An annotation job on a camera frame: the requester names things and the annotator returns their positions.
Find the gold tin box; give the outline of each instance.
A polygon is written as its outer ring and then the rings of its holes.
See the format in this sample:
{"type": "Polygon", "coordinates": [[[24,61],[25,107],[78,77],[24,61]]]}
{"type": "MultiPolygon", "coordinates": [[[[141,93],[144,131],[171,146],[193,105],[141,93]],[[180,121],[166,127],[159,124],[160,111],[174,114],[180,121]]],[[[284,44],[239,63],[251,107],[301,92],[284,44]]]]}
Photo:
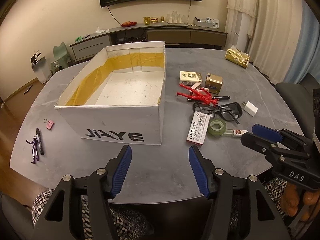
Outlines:
{"type": "Polygon", "coordinates": [[[219,94],[222,87],[222,77],[208,73],[205,80],[205,87],[210,93],[219,94]]]}

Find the black pen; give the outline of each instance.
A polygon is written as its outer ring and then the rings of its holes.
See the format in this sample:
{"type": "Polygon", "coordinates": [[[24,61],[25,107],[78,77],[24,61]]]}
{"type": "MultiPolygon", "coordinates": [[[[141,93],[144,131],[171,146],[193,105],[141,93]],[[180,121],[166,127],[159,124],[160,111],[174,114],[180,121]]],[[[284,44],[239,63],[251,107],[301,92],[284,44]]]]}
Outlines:
{"type": "Polygon", "coordinates": [[[37,135],[37,145],[38,145],[39,153],[40,155],[44,155],[39,128],[36,129],[36,135],[37,135]]]}
{"type": "MultiPolygon", "coordinates": [[[[224,100],[231,99],[231,97],[230,96],[217,96],[217,97],[212,97],[212,99],[219,99],[220,101],[224,101],[224,100]]],[[[188,102],[196,102],[196,101],[199,101],[199,100],[188,98],[188,102]]]]}

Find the yellow candle holder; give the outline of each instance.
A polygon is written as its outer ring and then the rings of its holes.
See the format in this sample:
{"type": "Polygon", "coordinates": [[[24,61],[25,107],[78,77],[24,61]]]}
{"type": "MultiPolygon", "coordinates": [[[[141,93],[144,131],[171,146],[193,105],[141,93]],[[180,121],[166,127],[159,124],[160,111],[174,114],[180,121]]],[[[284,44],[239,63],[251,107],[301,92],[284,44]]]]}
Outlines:
{"type": "Polygon", "coordinates": [[[145,25],[149,25],[150,24],[150,17],[144,17],[143,21],[144,21],[145,25]]]}

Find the wall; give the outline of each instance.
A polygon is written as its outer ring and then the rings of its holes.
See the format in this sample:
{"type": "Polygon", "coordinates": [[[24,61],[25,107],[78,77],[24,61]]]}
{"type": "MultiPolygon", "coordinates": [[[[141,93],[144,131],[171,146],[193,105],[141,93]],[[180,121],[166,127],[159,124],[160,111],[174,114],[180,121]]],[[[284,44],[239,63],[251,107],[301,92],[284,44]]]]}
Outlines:
{"type": "MultiPolygon", "coordinates": [[[[220,20],[224,30],[228,0],[192,1],[189,22],[194,17],[220,20]]],[[[188,0],[138,0],[109,6],[120,22],[143,22],[145,16],[166,16],[172,10],[188,15],[188,0]]],[[[48,62],[52,48],[62,41],[71,44],[76,37],[101,29],[118,27],[107,7],[99,0],[18,0],[0,26],[0,96],[6,99],[36,78],[30,58],[39,50],[48,62]]]]}

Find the marble tabletop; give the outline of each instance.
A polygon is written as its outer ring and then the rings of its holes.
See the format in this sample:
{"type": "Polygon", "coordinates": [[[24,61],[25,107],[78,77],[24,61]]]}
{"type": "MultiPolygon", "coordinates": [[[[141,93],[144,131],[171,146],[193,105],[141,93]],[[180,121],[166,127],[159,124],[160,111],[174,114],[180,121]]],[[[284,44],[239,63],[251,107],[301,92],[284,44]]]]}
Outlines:
{"type": "MultiPolygon", "coordinates": [[[[224,59],[225,51],[211,49],[166,49],[167,74],[165,85],[165,111],[162,144],[132,147],[132,162],[121,192],[113,203],[164,203],[201,196],[193,176],[186,142],[193,112],[192,103],[177,96],[179,71],[201,72],[205,77],[213,73],[223,77],[220,95],[231,96],[229,102],[250,101],[257,108],[252,117],[244,112],[240,125],[228,122],[229,129],[251,131],[259,123],[273,129],[286,128],[303,134],[295,117],[272,85],[252,66],[244,69],[224,59]]],[[[90,175],[104,167],[119,153],[123,144],[81,139],[53,108],[71,79],[85,66],[81,63],[53,75],[31,106],[17,136],[10,167],[48,188],[55,188],[61,178],[71,174],[74,178],[90,175]],[[51,131],[44,119],[55,121],[51,131]],[[31,145],[39,128],[42,133],[44,156],[32,164],[31,145]]],[[[265,156],[241,145],[239,138],[213,137],[207,133],[200,151],[217,168],[232,176],[246,178],[271,167],[265,156]]]]}

